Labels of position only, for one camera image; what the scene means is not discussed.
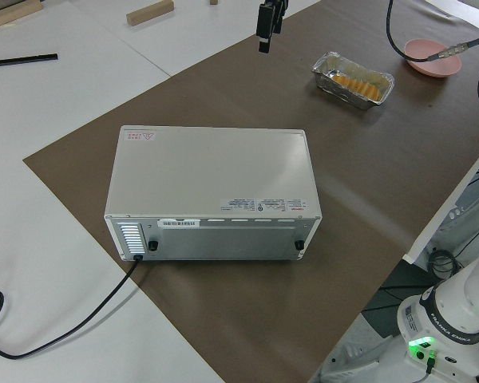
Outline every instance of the wooden block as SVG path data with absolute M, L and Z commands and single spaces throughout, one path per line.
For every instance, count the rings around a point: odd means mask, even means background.
M 145 8 L 127 14 L 126 20 L 131 26 L 136 26 L 141 22 L 157 18 L 158 16 L 167 14 L 172 10 L 174 10 L 174 2 L 172 0 L 161 0 L 161 2 L 154 3 L 151 6 L 146 6 Z
M 7 24 L 8 22 L 13 22 L 27 14 L 32 14 L 42 10 L 42 5 L 40 0 L 25 0 L 13 6 L 8 6 L 3 10 L 0 10 L 0 26 Z

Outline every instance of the pink bowl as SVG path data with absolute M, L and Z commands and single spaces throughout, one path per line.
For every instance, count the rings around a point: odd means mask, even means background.
M 405 53 L 415 58 L 426 58 L 446 48 L 439 42 L 419 38 L 406 43 Z M 418 72 L 432 77 L 447 77 L 461 69 L 461 59 L 457 55 L 428 62 L 408 61 L 408 64 Z

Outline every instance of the brown surface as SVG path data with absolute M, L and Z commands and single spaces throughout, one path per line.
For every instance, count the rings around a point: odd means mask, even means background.
M 126 14 L 126 20 L 131 26 L 137 26 L 142 22 L 146 22 L 152 18 L 157 18 L 158 16 L 173 10 L 174 2 L 172 0 L 161 0 L 160 2 L 156 2 L 151 6 L 146 6 L 141 10 L 136 10 L 130 14 Z
M 309 379 L 479 156 L 479 47 L 458 75 L 425 77 L 390 49 L 385 7 L 320 2 L 284 21 L 269 55 L 248 38 L 26 159 L 127 268 L 102 218 L 123 124 L 306 130 L 323 222 L 303 261 L 145 263 L 134 275 L 227 382 Z M 400 45 L 479 36 L 426 3 L 397 2 L 393 20 Z M 362 111 L 317 89 L 310 67 L 331 50 L 392 73 L 385 104 Z
M 0 26 L 7 24 L 8 22 L 13 22 L 26 16 L 27 14 L 32 14 L 42 10 L 42 4 L 40 0 L 25 0 L 19 4 L 14 4 L 0 10 Z

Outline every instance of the vent slot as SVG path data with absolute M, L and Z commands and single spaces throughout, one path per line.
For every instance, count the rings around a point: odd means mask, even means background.
M 118 223 L 122 238 L 131 254 L 145 254 L 144 240 L 139 223 Z

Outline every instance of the appliance top panel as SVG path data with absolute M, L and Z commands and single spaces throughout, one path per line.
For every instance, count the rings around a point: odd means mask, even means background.
M 124 126 L 106 215 L 321 215 L 302 130 Z

